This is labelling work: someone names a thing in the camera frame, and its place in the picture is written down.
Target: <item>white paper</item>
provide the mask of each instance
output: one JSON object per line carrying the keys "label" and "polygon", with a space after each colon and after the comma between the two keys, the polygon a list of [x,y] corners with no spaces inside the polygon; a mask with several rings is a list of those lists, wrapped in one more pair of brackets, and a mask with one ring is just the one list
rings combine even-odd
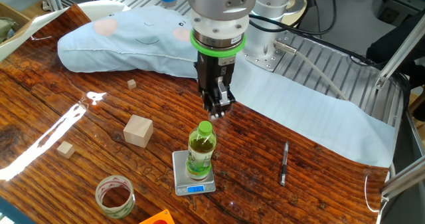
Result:
{"label": "white paper", "polygon": [[263,70],[242,55],[236,60],[230,90],[238,102],[350,160],[390,166],[394,127],[351,102]]}

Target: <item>white plastic tube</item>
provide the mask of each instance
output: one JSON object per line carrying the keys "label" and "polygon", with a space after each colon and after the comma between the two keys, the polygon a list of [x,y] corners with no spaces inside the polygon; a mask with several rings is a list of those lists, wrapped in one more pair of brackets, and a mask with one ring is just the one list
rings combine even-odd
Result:
{"label": "white plastic tube", "polygon": [[340,95],[342,99],[349,101],[349,99],[342,93],[342,91],[340,91],[340,89],[332,82],[332,80],[328,78],[326,74],[324,74],[319,68],[317,68],[313,64],[313,62],[311,62],[305,55],[301,54],[298,51],[296,51],[295,54],[299,56],[300,58],[302,58],[314,71],[318,72],[320,76],[322,77],[322,79],[324,79],[331,86],[333,91],[335,91],[338,95]]}

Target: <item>pink cheek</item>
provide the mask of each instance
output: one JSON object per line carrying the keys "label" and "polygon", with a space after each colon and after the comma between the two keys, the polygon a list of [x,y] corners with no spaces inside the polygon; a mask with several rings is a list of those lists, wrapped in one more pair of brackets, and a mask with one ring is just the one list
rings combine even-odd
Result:
{"label": "pink cheek", "polygon": [[93,27],[94,31],[99,35],[109,36],[116,31],[118,24],[115,19],[104,19],[101,21],[96,21]]}
{"label": "pink cheek", "polygon": [[176,28],[173,30],[173,35],[179,41],[189,41],[191,31],[185,28]]}

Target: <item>cable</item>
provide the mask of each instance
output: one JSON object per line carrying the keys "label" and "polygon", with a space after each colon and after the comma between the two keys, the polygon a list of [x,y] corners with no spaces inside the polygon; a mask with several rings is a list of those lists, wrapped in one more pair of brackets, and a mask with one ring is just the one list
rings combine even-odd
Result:
{"label": "cable", "polygon": [[367,177],[368,177],[368,174],[366,174],[366,179],[365,179],[365,201],[366,201],[366,205],[367,205],[367,208],[369,208],[369,210],[371,210],[373,213],[378,213],[378,212],[379,212],[379,210],[374,210],[374,209],[372,209],[372,207],[369,205],[369,202],[367,201],[367,192],[366,192],[366,187],[367,187]]}
{"label": "cable", "polygon": [[395,82],[398,83],[398,85],[400,86],[400,89],[403,93],[403,101],[404,101],[404,105],[403,105],[403,113],[406,112],[406,110],[409,107],[409,98],[410,98],[410,83],[409,83],[409,79],[402,73],[399,72],[395,72],[394,74],[392,74],[392,77],[394,79]]}
{"label": "cable", "polygon": [[317,28],[319,29],[320,33],[320,16],[319,16],[319,6],[316,4],[316,10],[317,10]]}
{"label": "cable", "polygon": [[328,78],[326,76],[326,74],[324,74],[319,68],[317,68],[313,62],[311,62],[305,55],[301,54],[300,52],[296,51],[295,54],[299,57],[302,58],[313,70],[315,70],[316,72],[318,72],[320,74],[320,76],[330,85],[330,87],[338,94],[340,95],[340,97],[342,97],[342,99],[344,100],[349,100],[344,93],[342,93],[342,91],[340,91],[340,89],[332,82],[332,80],[330,78]]}
{"label": "cable", "polygon": [[[271,20],[269,18],[261,17],[261,16],[258,16],[258,15],[249,14],[249,17],[253,18],[253,19],[259,19],[261,21],[269,22],[273,25],[279,26],[282,29],[287,29],[289,31],[295,31],[295,32],[298,32],[298,33],[303,33],[305,35],[324,35],[324,34],[328,33],[333,28],[333,26],[335,25],[335,22],[337,20],[337,0],[332,0],[332,4],[333,4],[332,23],[331,23],[331,25],[329,26],[328,29],[321,31],[321,32],[311,32],[311,31],[300,30],[300,29],[297,29],[297,28],[290,27],[289,25],[285,25],[281,22],[277,22],[277,21]],[[281,32],[281,31],[283,31],[282,29],[271,30],[271,29],[266,29],[266,28],[263,28],[263,27],[259,28],[260,26],[257,25],[257,24],[254,27],[256,27],[257,29],[260,29],[262,31],[267,31],[267,32]]]}
{"label": "cable", "polygon": [[379,63],[371,63],[371,64],[362,64],[362,63],[359,63],[359,62],[357,62],[357,61],[355,61],[354,59],[353,59],[353,55],[349,55],[349,57],[350,57],[350,59],[351,59],[351,61],[353,61],[353,63],[355,63],[355,64],[357,64],[357,65],[359,65],[359,66],[365,66],[365,67],[368,67],[368,66],[371,66],[371,67],[374,67],[374,66],[379,66],[379,65],[382,65],[382,64],[386,64],[389,60],[387,60],[387,61],[384,61],[384,62],[379,62]]}
{"label": "cable", "polygon": [[310,9],[309,7],[306,7],[303,14],[298,18],[296,22],[292,23],[290,27],[295,27],[296,25],[300,25],[309,9]]}
{"label": "cable", "polygon": [[341,51],[342,53],[345,53],[345,54],[347,54],[347,55],[349,55],[349,56],[355,57],[355,58],[356,58],[356,59],[358,59],[359,61],[361,61],[361,62],[365,63],[367,66],[372,66],[372,65],[376,64],[375,62],[371,61],[370,59],[368,59],[368,58],[366,58],[366,57],[363,57],[363,56],[361,56],[361,55],[359,55],[359,54],[357,54],[357,53],[354,53],[354,52],[352,52],[352,51],[348,51],[348,50],[346,50],[346,49],[344,49],[344,48],[338,47],[338,46],[336,46],[336,45],[334,45],[334,44],[331,44],[331,43],[329,43],[329,42],[327,42],[327,41],[324,41],[324,40],[321,40],[321,39],[315,38],[315,37],[310,36],[310,35],[305,35],[305,34],[303,34],[303,33],[296,32],[296,31],[292,31],[292,33],[294,33],[294,34],[296,34],[296,35],[298,35],[298,36],[301,36],[301,37],[303,37],[303,38],[306,38],[306,39],[308,39],[308,40],[311,40],[311,41],[313,41],[313,42],[319,43],[319,44],[321,44],[321,45],[323,45],[323,46],[327,46],[327,47],[332,48],[332,49],[335,49],[335,50],[337,50],[337,51]]}

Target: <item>cardboard box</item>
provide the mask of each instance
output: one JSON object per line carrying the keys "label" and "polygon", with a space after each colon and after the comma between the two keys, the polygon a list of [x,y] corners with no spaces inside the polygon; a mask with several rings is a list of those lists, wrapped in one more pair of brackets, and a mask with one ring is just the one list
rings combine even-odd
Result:
{"label": "cardboard box", "polygon": [[22,35],[23,31],[28,28],[28,25],[26,24],[28,24],[30,21],[28,17],[24,16],[19,11],[2,2],[0,2],[0,17],[8,17],[14,20],[14,22],[16,22],[16,24],[12,27],[12,29],[15,31],[15,35],[9,40],[1,43],[1,45],[4,45],[11,39],[16,39],[16,37]]}

